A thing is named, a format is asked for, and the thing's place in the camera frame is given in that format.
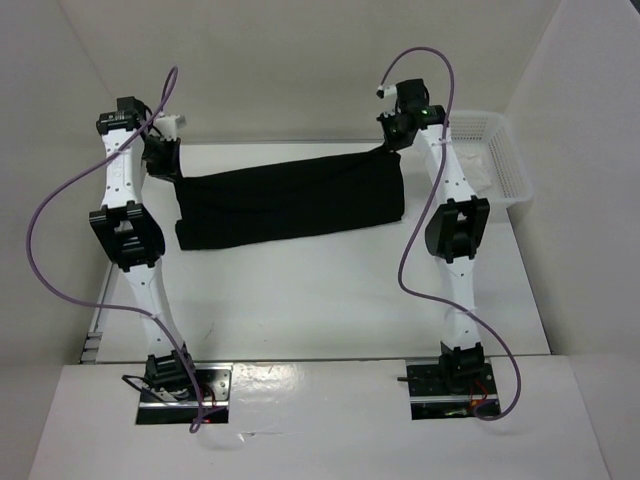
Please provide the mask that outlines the black tank top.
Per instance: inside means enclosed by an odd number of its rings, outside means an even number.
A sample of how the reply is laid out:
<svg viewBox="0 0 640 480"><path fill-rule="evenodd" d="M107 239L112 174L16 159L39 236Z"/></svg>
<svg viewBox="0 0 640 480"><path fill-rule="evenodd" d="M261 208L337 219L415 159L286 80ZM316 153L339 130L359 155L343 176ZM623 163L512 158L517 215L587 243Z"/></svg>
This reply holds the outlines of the black tank top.
<svg viewBox="0 0 640 480"><path fill-rule="evenodd" d="M405 212L401 157L384 146L181 178L174 190L184 251L364 229Z"/></svg>

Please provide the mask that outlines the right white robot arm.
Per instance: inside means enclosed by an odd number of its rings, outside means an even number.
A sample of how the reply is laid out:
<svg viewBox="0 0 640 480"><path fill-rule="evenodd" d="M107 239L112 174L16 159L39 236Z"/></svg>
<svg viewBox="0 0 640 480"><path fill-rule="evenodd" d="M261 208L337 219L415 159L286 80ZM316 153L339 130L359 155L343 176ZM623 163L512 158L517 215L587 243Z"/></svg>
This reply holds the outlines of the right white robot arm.
<svg viewBox="0 0 640 480"><path fill-rule="evenodd" d="M421 79L384 87L379 98L395 99L394 108L377 117L392 151L414 146L432 179L435 212L424 227L424 241L441 274L444 314L438 381L451 393L472 386L484 367L473 288L475 258L490 213L489 201L469 184L452 145L446 111L432 105Z"/></svg>

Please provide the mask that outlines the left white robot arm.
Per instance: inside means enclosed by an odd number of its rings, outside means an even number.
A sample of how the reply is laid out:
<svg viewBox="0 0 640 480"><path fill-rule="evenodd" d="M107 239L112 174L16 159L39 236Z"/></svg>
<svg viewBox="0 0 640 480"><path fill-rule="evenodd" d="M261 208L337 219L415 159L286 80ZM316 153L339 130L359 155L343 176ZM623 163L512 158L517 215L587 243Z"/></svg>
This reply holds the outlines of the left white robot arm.
<svg viewBox="0 0 640 480"><path fill-rule="evenodd" d="M112 263L129 282L136 307L153 319L145 323L149 354L141 381L149 401L193 400L199 375L191 365L186 342L172 318L162 276L166 243L159 224L142 199L145 177L173 182L181 177L178 129L180 115L159 114L129 146L125 141L150 119L151 109L130 96L96 122L107 154L116 158L106 170L101 206L89 223Z"/></svg>

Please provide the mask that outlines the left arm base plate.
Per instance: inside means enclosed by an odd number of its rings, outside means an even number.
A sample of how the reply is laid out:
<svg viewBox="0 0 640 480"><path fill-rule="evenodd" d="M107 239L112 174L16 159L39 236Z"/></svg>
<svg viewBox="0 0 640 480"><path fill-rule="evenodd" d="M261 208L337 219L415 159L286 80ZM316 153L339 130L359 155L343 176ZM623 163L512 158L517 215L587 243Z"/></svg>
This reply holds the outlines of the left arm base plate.
<svg viewBox="0 0 640 480"><path fill-rule="evenodd" d="M228 422L232 372L230 363L196 365L196 379L205 410L204 425ZM121 379L138 392L137 425L189 425L197 415L197 397L191 383L171 391L152 387L139 375L125 374Z"/></svg>

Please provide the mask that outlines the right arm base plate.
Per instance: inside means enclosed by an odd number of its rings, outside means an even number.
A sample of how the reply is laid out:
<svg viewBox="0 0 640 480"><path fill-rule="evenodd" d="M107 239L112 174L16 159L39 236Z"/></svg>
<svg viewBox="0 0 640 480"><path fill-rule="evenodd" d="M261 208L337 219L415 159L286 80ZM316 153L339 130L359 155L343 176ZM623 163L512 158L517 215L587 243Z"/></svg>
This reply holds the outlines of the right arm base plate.
<svg viewBox="0 0 640 480"><path fill-rule="evenodd" d="M406 362L397 381L408 387L413 420L458 419L501 413L493 369L486 362L479 373L448 379L436 360Z"/></svg>

